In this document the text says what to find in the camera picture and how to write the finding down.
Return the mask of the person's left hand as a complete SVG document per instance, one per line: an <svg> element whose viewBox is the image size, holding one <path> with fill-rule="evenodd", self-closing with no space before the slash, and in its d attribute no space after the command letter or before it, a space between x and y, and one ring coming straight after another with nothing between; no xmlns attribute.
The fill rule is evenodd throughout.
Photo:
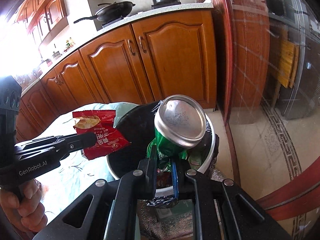
<svg viewBox="0 0 320 240"><path fill-rule="evenodd" d="M37 180L23 185L24 198L1 189L1 207L10 223L22 232L39 232L46 227L48 218L41 203L42 192Z"/></svg>

